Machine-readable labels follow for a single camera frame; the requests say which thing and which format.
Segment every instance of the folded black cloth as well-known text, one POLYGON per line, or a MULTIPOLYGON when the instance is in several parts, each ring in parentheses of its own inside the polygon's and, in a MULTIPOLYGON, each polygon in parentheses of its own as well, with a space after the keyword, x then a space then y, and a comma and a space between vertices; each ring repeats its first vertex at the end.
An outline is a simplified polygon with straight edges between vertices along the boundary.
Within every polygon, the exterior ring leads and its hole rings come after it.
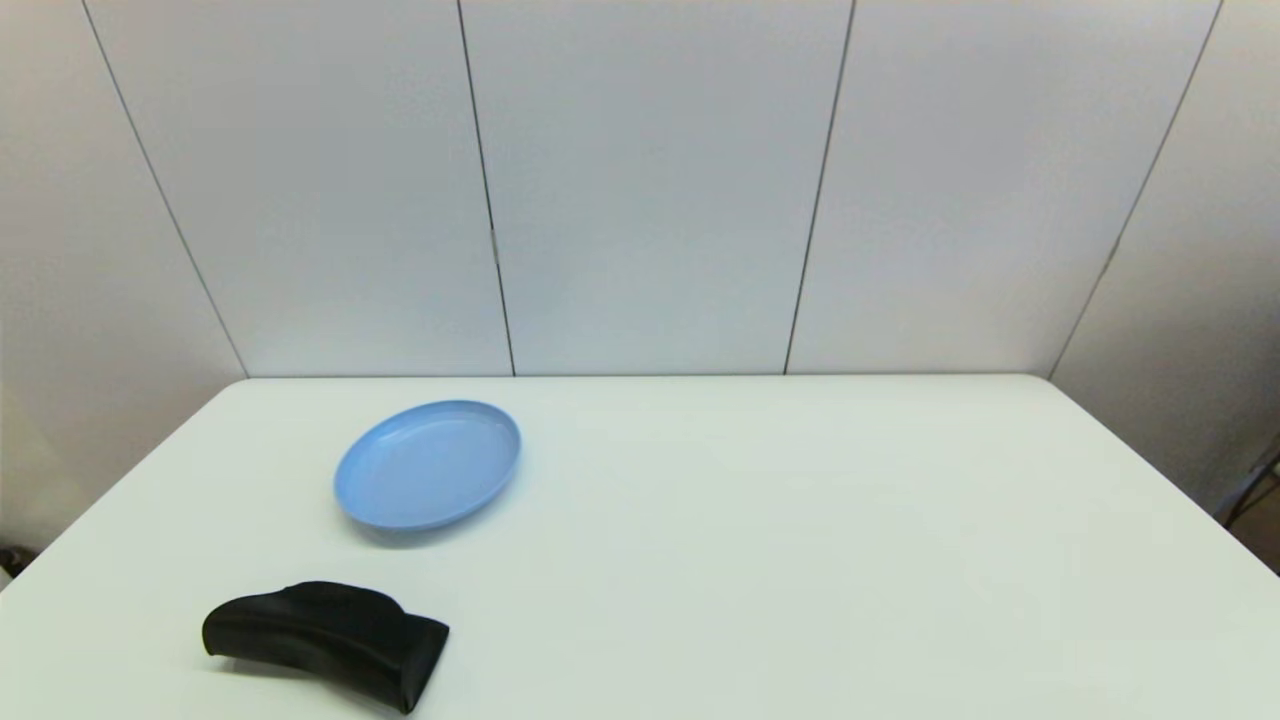
POLYGON ((225 602, 205 619, 209 655, 315 673, 408 714, 449 626, 404 612, 385 594, 311 582, 225 602))

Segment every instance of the wall panel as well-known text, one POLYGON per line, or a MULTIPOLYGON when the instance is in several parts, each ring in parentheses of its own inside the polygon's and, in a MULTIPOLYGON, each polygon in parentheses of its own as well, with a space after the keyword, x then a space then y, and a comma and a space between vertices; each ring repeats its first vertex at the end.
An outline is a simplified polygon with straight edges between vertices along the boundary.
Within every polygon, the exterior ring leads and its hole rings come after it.
POLYGON ((0 537, 49 543, 243 377, 83 8, 0 0, 0 537))
POLYGON ((790 372, 1047 375, 1215 8, 859 0, 790 372))
POLYGON ((781 372, 849 1, 462 8, 516 370, 781 372))
POLYGON ((90 9, 250 374, 511 373, 453 0, 90 9))
POLYGON ((1280 4, 1228 0, 1053 383, 1212 509, 1280 433, 1280 4))

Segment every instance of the plastic plate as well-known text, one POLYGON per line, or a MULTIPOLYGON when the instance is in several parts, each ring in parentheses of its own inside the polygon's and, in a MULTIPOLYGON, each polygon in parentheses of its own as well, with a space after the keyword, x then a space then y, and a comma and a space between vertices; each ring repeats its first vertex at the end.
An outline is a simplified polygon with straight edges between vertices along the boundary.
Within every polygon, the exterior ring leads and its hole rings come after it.
POLYGON ((520 429, 493 405, 420 405, 351 446, 338 464, 334 493, 347 515, 379 530, 439 528, 498 497, 518 456, 520 429))

